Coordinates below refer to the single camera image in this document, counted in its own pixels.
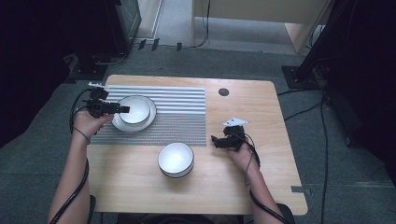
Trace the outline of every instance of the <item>black circle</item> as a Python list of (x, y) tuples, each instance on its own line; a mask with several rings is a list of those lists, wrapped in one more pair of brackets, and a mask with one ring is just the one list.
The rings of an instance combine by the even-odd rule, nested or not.
[(221, 88), (221, 89), (219, 89), (219, 94), (222, 96), (228, 96), (228, 94), (230, 94), (230, 92), (225, 88)]

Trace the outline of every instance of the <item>striped placemat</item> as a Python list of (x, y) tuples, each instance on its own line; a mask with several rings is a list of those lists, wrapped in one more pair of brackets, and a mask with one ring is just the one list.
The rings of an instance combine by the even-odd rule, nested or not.
[(181, 142), (189, 146), (206, 146), (205, 89), (195, 87), (108, 85), (108, 102), (142, 95), (157, 107), (154, 121), (143, 131), (126, 133), (111, 122), (92, 137), (96, 145), (166, 146)]

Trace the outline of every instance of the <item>forearm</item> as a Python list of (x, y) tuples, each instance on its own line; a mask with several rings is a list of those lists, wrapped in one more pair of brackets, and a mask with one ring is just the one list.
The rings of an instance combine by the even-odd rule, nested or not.
[[(73, 132), (64, 171), (49, 210), (49, 220), (56, 215), (66, 200), (80, 184), (87, 162), (87, 140), (77, 132)], [(64, 211), (59, 223), (87, 223), (90, 208), (90, 193), (88, 180), (81, 192)]]
[[(264, 204), (265, 206), (282, 216), (279, 208), (276, 205), (276, 202), (274, 201), (274, 198), (272, 197), (269, 189), (267, 188), (267, 185), (265, 184), (264, 178), (258, 166), (252, 166), (248, 168), (247, 178), (250, 182), (250, 189), (254, 197), (260, 203)], [(252, 202), (252, 206), (255, 223), (281, 223), (269, 213), (262, 210), (254, 202)]]

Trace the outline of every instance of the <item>desk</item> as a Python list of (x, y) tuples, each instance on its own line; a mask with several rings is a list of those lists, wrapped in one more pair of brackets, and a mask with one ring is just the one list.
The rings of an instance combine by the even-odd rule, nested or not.
[[(206, 17), (207, 4), (208, 0), (193, 0), (192, 44), (194, 44), (194, 18)], [(332, 0), (211, 0), (209, 17), (285, 22), (291, 43), (299, 53), (316, 27), (320, 23), (325, 23), (332, 10), (332, 4)]]
[[(206, 147), (191, 147), (194, 167), (180, 178), (165, 176), (157, 163), (164, 146), (89, 145), (90, 189), (96, 212), (252, 214), (244, 174), (210, 135), (223, 137), (231, 117), (244, 125), (262, 161), (262, 174), (277, 203), (304, 215), (303, 193), (274, 84), (269, 81), (187, 77), (110, 76), (107, 85), (205, 88)], [(219, 95), (226, 88), (228, 96)]]

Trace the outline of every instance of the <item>gray carpet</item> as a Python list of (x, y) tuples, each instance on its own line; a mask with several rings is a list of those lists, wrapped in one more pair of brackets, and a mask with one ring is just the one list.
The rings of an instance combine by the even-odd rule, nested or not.
[[(122, 62), (110, 65), (113, 74), (214, 77), (270, 80), (277, 92), (287, 91), (281, 65), (300, 65), (303, 56), (212, 49), (159, 47), (133, 49)], [(88, 81), (62, 84), (37, 114), (29, 129), (0, 149), (0, 223), (44, 223), (60, 178), (70, 132), (70, 107)], [(284, 118), (320, 102), (320, 91), (279, 96)], [(396, 190), (383, 163), (364, 148), (349, 148), (333, 108), (323, 106), (329, 135), (329, 185), (325, 223), (395, 223)], [(325, 138), (320, 107), (286, 121), (291, 146), (308, 203), (296, 223), (320, 223), (324, 181)], [(115, 223), (116, 214), (104, 214)], [(92, 223), (100, 223), (94, 214)]]

